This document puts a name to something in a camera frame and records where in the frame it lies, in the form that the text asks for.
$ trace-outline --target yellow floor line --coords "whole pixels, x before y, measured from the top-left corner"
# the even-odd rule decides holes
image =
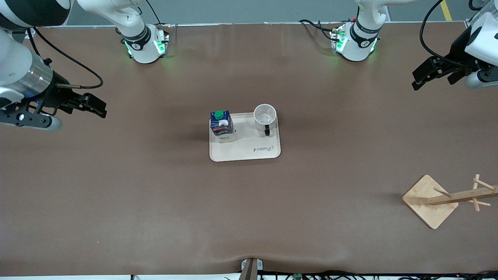
[[[451,18],[450,9],[448,9],[448,4],[446,4],[446,0],[443,0],[441,2],[441,9],[443,10],[444,19],[446,21],[452,21],[453,19]]]

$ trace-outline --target brown tablecloth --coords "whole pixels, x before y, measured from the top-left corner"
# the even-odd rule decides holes
[[[419,27],[387,24],[360,63],[301,25],[180,27],[151,65],[112,29],[44,29],[103,76],[92,93],[109,112],[60,112],[58,132],[0,126],[0,275],[229,273],[247,257],[267,271],[496,269],[497,207],[461,204],[430,230],[401,201],[425,174],[451,192],[477,173],[498,183],[496,88],[414,92]],[[427,43],[445,54],[463,29],[429,24]],[[72,83],[95,83],[37,42]],[[209,112],[260,103],[278,111],[280,157],[212,162]]]

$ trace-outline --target green bottle cap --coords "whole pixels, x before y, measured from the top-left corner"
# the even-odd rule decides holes
[[[219,119],[223,118],[223,115],[224,115],[223,111],[216,111],[216,112],[215,112],[215,118],[216,118],[217,120],[219,120]]]

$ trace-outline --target white mug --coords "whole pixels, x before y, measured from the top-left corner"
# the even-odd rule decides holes
[[[254,109],[254,120],[264,126],[264,135],[270,136],[270,125],[277,118],[277,110],[270,104],[261,104]]]

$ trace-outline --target green led light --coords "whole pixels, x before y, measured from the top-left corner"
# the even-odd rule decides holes
[[[126,49],[128,50],[128,54],[132,55],[131,50],[129,49],[128,43],[124,42],[124,45],[126,46]]]
[[[344,36],[339,42],[337,42],[337,51],[342,52],[344,50],[344,46],[346,45],[348,41],[346,40],[346,37]]]
[[[372,48],[370,49],[370,52],[373,52],[375,50],[375,43],[377,43],[377,39],[375,39],[372,43]]]
[[[159,52],[160,54],[164,53],[164,51],[165,51],[164,44],[160,41],[159,42],[154,41],[154,43],[156,44],[157,52]]]

